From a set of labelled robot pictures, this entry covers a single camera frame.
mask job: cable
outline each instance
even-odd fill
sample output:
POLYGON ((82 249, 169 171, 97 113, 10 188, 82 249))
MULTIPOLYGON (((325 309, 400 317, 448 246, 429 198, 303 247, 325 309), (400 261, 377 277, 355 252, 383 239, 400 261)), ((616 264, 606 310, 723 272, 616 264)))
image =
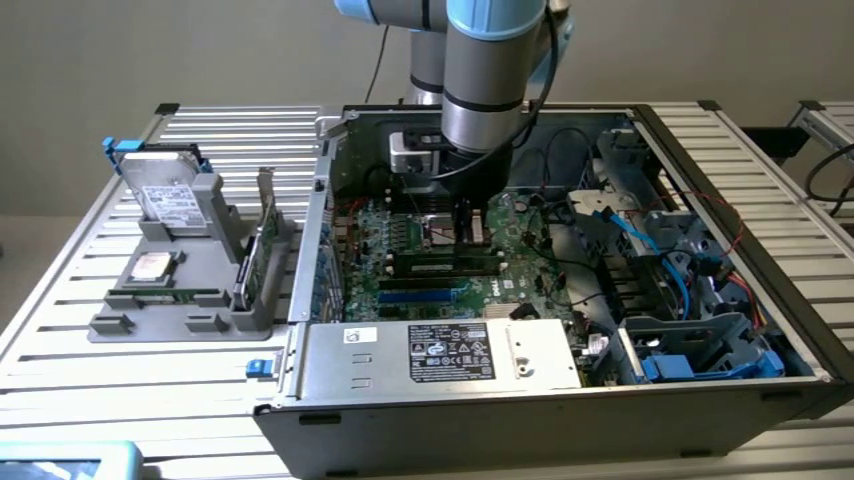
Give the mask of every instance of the cable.
POLYGON ((595 267, 591 267, 584 262, 576 262, 575 260, 563 260, 560 258, 551 257, 551 256, 545 255, 540 250, 537 250, 536 247, 533 247, 533 245, 528 245, 528 248, 531 250, 533 250, 533 253, 536 253, 536 255, 539 255, 540 258, 544 258, 545 260, 549 260, 552 262, 563 263, 565 265, 575 265, 575 266, 583 267, 587 270, 589 270, 593 274, 596 274, 595 267))
POLYGON ((577 302, 572 302, 569 304, 571 307, 576 307, 577 305, 580 305, 581 303, 585 303, 587 300, 592 300, 596 297, 604 297, 604 293, 599 292, 599 293, 593 293, 592 295, 587 295, 584 298, 581 298, 577 302))
POLYGON ((545 8, 545 23, 548 24, 548 33, 551 37, 551 51, 549 51, 551 60, 548 65, 548 77, 545 79, 545 84, 543 85, 543 91, 539 94, 539 99, 536 100, 536 103, 533 104, 533 108, 528 113, 528 118, 525 119, 524 123, 519 126, 516 131, 507 137, 507 140, 504 140, 497 147, 495 147, 492 150, 484 153, 480 156, 480 158, 477 158, 476 160, 473 160, 471 163, 457 168, 456 170, 451 170, 449 172, 424 177, 427 180, 444 180, 445 178, 455 177, 460 173, 467 172, 468 170, 479 166, 481 163, 491 160, 499 153, 504 151, 507 147, 512 146, 512 143, 516 137, 521 135, 525 129, 529 126, 532 126, 533 123, 536 122, 539 111, 543 108, 545 99, 548 98, 548 93, 551 92, 551 86, 553 85, 553 82, 555 82, 555 76, 557 74, 557 63, 560 63, 560 55, 559 55, 560 47, 557 45, 557 25, 555 24, 555 17, 553 17, 553 14, 551 13, 551 9, 548 8, 545 8))
POLYGON ((762 326, 759 318, 762 318, 763 323, 767 325, 767 320, 764 320, 764 316, 762 315, 762 312, 759 310, 756 298, 752 294, 752 290, 747 286, 747 282, 744 282, 744 280, 738 275, 735 275, 735 273, 730 274, 730 276, 727 277, 727 280, 730 280, 735 285, 738 285, 747 292, 747 298, 750 298, 750 308, 752 310, 754 328, 759 328, 762 326))
MULTIPOLYGON (((707 193, 688 191, 688 192, 678 192, 678 195, 694 195, 695 197, 704 198, 706 200, 710 200, 710 201, 718 203, 719 205, 727 207, 730 210, 732 210, 732 213, 735 214, 735 218, 738 219, 738 232, 735 233, 735 238, 732 239, 732 242, 730 243, 730 248, 727 248, 726 251, 719 255, 720 258, 726 257, 730 253, 732 253, 732 251, 735 250, 735 247, 742 242, 742 238, 744 236, 746 226, 744 226, 744 220, 742 219, 740 213, 738 213, 738 210, 735 209, 732 204, 730 204, 730 202, 727 202, 720 197, 715 197, 714 195, 708 195, 707 193)), ((659 203, 666 198, 670 198, 670 195, 662 195, 659 197, 655 197, 655 199, 640 210, 636 210, 635 213, 636 212, 648 212, 650 208, 652 207, 652 205, 659 203)))
MULTIPOLYGON (((851 191, 852 187, 854 187, 854 182, 851 182, 851 184, 842 189, 842 193, 839 193, 839 198, 847 198, 848 192, 851 191)), ((836 213, 839 213, 839 210, 842 210, 843 203, 844 203, 843 201, 836 201, 836 204, 834 205, 832 210, 830 210, 831 217, 835 217, 836 213)))
POLYGON ((371 78, 371 85, 368 86, 368 93, 364 94, 364 102, 371 100, 371 93, 373 93, 373 85, 376 84, 376 77, 379 75, 379 67, 383 64, 383 56, 385 55, 385 40, 388 40, 388 25, 383 30, 383 40, 379 47, 379 55, 376 56, 376 67, 373 68, 373 78, 371 78))
MULTIPOLYGON (((638 230, 635 230, 616 215, 611 215, 610 221, 614 222, 616 226, 622 228, 626 231, 626 233, 628 233, 628 235, 635 237, 642 242, 646 242, 650 245, 650 248, 652 249, 652 253, 655 253, 655 255, 662 254, 662 251, 658 248, 658 244, 655 243, 655 240, 652 240, 652 237, 650 237, 648 235, 644 235, 638 230)), ((691 305, 691 295, 688 293, 688 287, 684 285, 684 280, 682 279, 682 275, 676 271, 676 267, 672 266, 672 263, 670 262, 670 260, 664 258, 662 260, 662 265, 664 266, 664 269, 667 270, 667 272, 670 272, 670 275, 672 276, 672 279, 676 282, 676 286, 682 291, 682 299, 684 300, 684 309, 682 310, 682 320, 687 320, 688 305, 691 305)))
MULTIPOLYGON (((810 170, 810 173, 806 174, 806 195, 812 200, 820 200, 823 202, 836 202, 839 204, 854 202, 854 197, 844 198, 844 195, 842 195, 839 197, 824 197, 822 195, 815 194, 815 192, 812 191, 812 180, 815 180, 815 175, 818 175, 818 173, 824 169, 824 167, 830 164, 830 162, 832 162, 836 158, 842 157, 843 155, 846 155, 851 151, 854 151, 854 143, 847 145, 847 146, 844 146, 844 147, 842 147, 835 152, 832 152, 827 156, 827 158, 824 158, 820 162, 818 162, 818 164, 812 167, 812 170, 810 170)), ((846 187, 847 189, 854 187, 852 183, 854 182, 848 183, 848 186, 846 187)))
POLYGON ((528 125, 528 129, 524 131, 524 136, 521 137, 521 141, 512 145, 512 149, 517 150, 519 148, 524 147, 524 144, 528 143, 528 139, 531 138, 531 133, 533 133, 533 124, 536 122, 531 122, 531 124, 528 125))
POLYGON ((528 148, 524 152, 521 152, 521 159, 527 156, 529 152, 533 152, 539 158, 543 160, 543 183, 540 184, 540 189, 545 190, 545 187, 551 183, 551 170, 548 169, 548 157, 545 156, 545 152, 539 147, 528 148))
POLYGON ((655 273, 655 278, 656 278, 656 280, 659 282, 662 282, 664 284, 663 289, 667 290, 667 293, 670 293, 670 299, 672 300, 671 312, 674 313, 674 316, 675 316, 675 314, 679 311, 679 306, 680 306, 679 296, 676 295, 676 292, 672 290, 672 287, 670 286, 670 282, 667 282, 664 280, 664 278, 658 273, 655 273))
MULTIPOLYGON (((563 128, 559 128, 557 130, 555 130, 555 132, 551 134, 551 138, 548 139, 548 142, 545 143, 545 153, 544 153, 544 155, 545 155, 545 158, 544 158, 544 160, 545 160, 545 171, 549 168, 548 167, 548 159, 551 157, 552 144, 553 144, 555 140, 557 139, 557 137, 560 136, 560 134, 561 133, 567 133, 567 132, 576 134, 581 138, 581 140, 584 140, 584 144, 585 144, 585 147, 587 147, 587 162, 584 164, 584 170, 587 170, 587 168, 589 168, 589 166, 592 165, 592 157, 593 157, 593 154, 592 154, 592 141, 589 140, 589 137, 587 136, 587 133, 580 128, 563 127, 563 128)), ((551 178, 548 178, 548 182, 543 185, 543 188, 545 188, 548 183, 551 183, 551 178)))

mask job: teal object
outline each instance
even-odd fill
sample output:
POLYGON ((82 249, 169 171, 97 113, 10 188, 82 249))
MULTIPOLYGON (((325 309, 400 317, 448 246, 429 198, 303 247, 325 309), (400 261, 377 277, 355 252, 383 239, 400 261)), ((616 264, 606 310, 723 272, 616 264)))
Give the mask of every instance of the teal object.
POLYGON ((448 0, 448 21, 471 38, 499 42, 539 25, 545 0, 448 0))
POLYGON ((251 360, 245 365, 245 378, 271 378, 272 360, 251 360))
POLYGON ((0 442, 0 472, 26 478, 24 469, 37 466, 44 475, 56 471, 56 478, 86 478, 92 480, 138 480, 141 478, 142 454, 132 442, 0 442), (69 466, 88 467, 93 475, 76 476, 69 466))
POLYGON ((144 146, 141 140, 121 140, 116 145, 116 152, 138 152, 144 146))
POLYGON ((357 18, 376 24, 371 2, 368 0, 335 0, 335 8, 348 17, 357 18))

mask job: slotted aluminum surface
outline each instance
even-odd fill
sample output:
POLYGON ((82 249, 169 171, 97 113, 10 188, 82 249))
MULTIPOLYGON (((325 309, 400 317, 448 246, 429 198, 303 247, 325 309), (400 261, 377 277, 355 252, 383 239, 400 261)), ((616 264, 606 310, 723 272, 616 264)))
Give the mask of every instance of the slotted aluminum surface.
MULTIPOLYGON (((714 171, 710 166, 715 162, 734 163, 751 172, 743 188, 732 186, 740 181, 738 175, 712 175, 724 195, 759 188, 751 185, 768 184, 748 153, 738 152, 736 144, 716 148, 728 145, 727 134, 707 112, 690 104, 659 106, 658 111, 682 141, 691 145, 690 151, 704 168, 714 171), (706 144, 716 147, 703 147, 696 138, 716 140, 706 144), (699 160, 703 156, 711 159, 699 160)), ((285 215, 299 221, 305 202, 300 192, 308 186, 305 179, 315 158, 315 114, 315 108, 181 108, 160 139, 200 143, 216 171, 225 177, 227 199, 241 211, 257 208, 257 166, 276 167, 279 202, 285 215)), ((738 203, 751 229, 763 223, 766 231, 774 232, 774 222, 803 221, 804 216, 791 206, 780 213, 775 192, 763 193, 771 195, 770 204, 747 199, 738 203)), ((245 363, 272 357, 283 345, 284 326, 264 342, 86 342, 89 318, 100 309, 104 291, 138 241, 137 214, 124 186, 113 180, 0 339, 0 441, 126 439, 136 442, 145 455, 149 478, 288 478, 255 422, 244 414, 244 398, 252 396, 244 381, 245 363)), ((799 226, 810 235, 815 233, 808 225, 799 226)), ((838 257, 834 243, 819 240, 772 234, 763 238, 766 246, 782 254, 780 259, 810 259, 818 252, 822 259, 838 257)), ((816 289, 824 296, 832 291, 816 289)), ((854 348, 854 322, 844 305, 824 302, 816 306, 854 348)), ((583 441, 583 434, 576 439, 567 438, 583 441)), ((780 425, 726 458, 440 478, 836 479, 854 476, 852 453, 854 405, 848 405, 819 421, 780 425)))
POLYGON ((851 238, 723 113, 695 104, 654 109, 800 293, 854 348, 851 238))
MULTIPOLYGON (((802 107, 791 125, 796 125, 832 152, 854 143, 854 102, 819 102, 823 110, 802 107)), ((854 155, 847 155, 854 166, 854 155)), ((823 203, 826 210, 835 205, 823 203)), ((836 221, 854 232, 854 203, 844 203, 835 217, 836 221)))

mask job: black cable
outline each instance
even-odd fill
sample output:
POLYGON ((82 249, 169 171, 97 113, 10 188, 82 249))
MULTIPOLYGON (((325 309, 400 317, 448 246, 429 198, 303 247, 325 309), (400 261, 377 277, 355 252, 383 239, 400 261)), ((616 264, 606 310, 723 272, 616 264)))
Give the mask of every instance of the black cable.
POLYGON ((561 133, 575 133, 577 136, 580 136, 581 140, 584 140, 584 144, 587 146, 587 163, 584 164, 584 170, 587 170, 588 168, 592 168, 592 141, 589 140, 589 137, 587 136, 587 133, 576 127, 563 127, 559 128, 557 130, 555 130, 555 132, 551 134, 551 138, 548 139, 548 142, 545 143, 545 168, 548 168, 548 159, 551 157, 551 146, 555 142, 555 140, 557 139, 557 137, 560 136, 561 133))
POLYGON ((551 183, 551 170, 548 169, 548 156, 543 149, 539 147, 528 148, 524 152, 521 152, 521 159, 527 156, 528 153, 535 153, 539 158, 543 160, 543 188, 551 183))
POLYGON ((524 136, 521 137, 521 141, 512 145, 512 149, 517 150, 519 148, 524 147, 524 144, 528 143, 528 140, 531 138, 531 133, 533 133, 533 123, 531 122, 531 124, 528 125, 528 129, 524 131, 524 136))
POLYGON ((848 202, 854 202, 854 197, 851 198, 844 198, 844 195, 842 195, 840 197, 824 197, 822 195, 818 195, 814 191, 812 191, 812 180, 815 180, 815 175, 818 175, 818 173, 824 169, 824 167, 830 164, 830 162, 832 162, 836 158, 842 157, 843 155, 846 155, 847 153, 850 153, 851 151, 854 151, 854 143, 842 147, 839 150, 836 150, 835 152, 832 152, 827 158, 824 158, 820 162, 818 162, 818 165, 815 165, 812 167, 812 170, 810 170, 810 173, 806 174, 806 194, 807 196, 814 199, 814 200, 820 200, 823 202, 836 202, 839 204, 843 203, 848 203, 848 202))
POLYGON ((471 163, 457 168, 456 170, 451 170, 449 172, 424 177, 427 180, 444 180, 445 178, 451 178, 459 175, 460 173, 467 172, 468 170, 479 166, 485 161, 491 160, 499 153, 504 151, 507 147, 512 146, 512 143, 516 140, 516 137, 521 135, 523 132, 527 130, 527 128, 531 125, 533 125, 533 122, 536 122, 539 111, 543 108, 545 99, 548 98, 548 93, 551 92, 551 86, 555 83, 555 76, 557 74, 557 63, 560 63, 560 55, 559 55, 560 47, 557 45, 557 25, 555 24, 555 17, 553 17, 553 14, 551 13, 551 9, 548 8, 545 8, 545 23, 548 24, 548 33, 551 37, 551 50, 549 50, 551 60, 548 65, 548 77, 545 79, 545 84, 543 85, 543 91, 539 94, 539 99, 536 100, 536 103, 533 104, 533 108, 528 113, 527 120, 519 126, 516 131, 507 137, 507 140, 504 140, 497 147, 495 147, 492 150, 484 153, 480 156, 480 158, 477 158, 476 160, 473 160, 471 163))
POLYGON ((563 264, 565 264, 565 265, 575 265, 575 266, 583 267, 583 268, 585 268, 587 270, 589 270, 589 271, 593 273, 593 275, 596 274, 596 268, 595 268, 595 267, 591 267, 591 266, 589 266, 589 265, 587 265, 584 262, 576 262, 575 260, 563 260, 563 259, 560 259, 560 258, 556 258, 556 257, 552 257, 552 256, 549 256, 549 255, 545 255, 545 254, 544 254, 541 251, 539 251, 539 250, 537 250, 537 248, 536 248, 535 246, 532 246, 532 245, 528 245, 528 248, 529 248, 531 250, 533 250, 533 253, 536 253, 536 255, 539 255, 539 256, 540 256, 540 258, 544 258, 545 260, 549 260, 549 261, 552 261, 552 262, 563 263, 563 264))
POLYGON ((587 300, 592 300, 596 297, 604 297, 604 293, 599 292, 599 293, 593 293, 592 295, 585 296, 584 298, 581 298, 577 302, 572 302, 569 304, 571 307, 576 307, 579 306, 581 303, 587 302, 587 300))
MULTIPOLYGON (((848 196, 848 192, 851 191, 851 188, 854 187, 854 185, 848 185, 847 187, 844 187, 842 189, 842 193, 839 193, 839 199, 846 199, 848 196)), ((832 207, 832 210, 830 210, 830 216, 834 217, 836 215, 836 213, 839 213, 839 210, 842 210, 842 204, 844 203, 844 201, 836 201, 836 204, 832 207)))
POLYGON ((385 55, 385 40, 388 40, 388 25, 385 25, 385 29, 383 30, 383 40, 379 47, 379 55, 376 56, 376 67, 373 68, 373 78, 371 78, 371 86, 368 86, 368 93, 364 95, 364 102, 368 103, 371 100, 371 93, 373 93, 373 85, 376 84, 376 77, 379 75, 379 67, 383 64, 383 55, 385 55))

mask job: power supply label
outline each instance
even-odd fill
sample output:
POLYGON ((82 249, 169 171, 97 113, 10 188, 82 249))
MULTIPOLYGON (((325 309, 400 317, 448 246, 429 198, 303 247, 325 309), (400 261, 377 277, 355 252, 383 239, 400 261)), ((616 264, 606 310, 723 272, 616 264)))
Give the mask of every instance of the power supply label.
POLYGON ((485 323, 409 325, 409 378, 416 383, 495 380, 485 323))

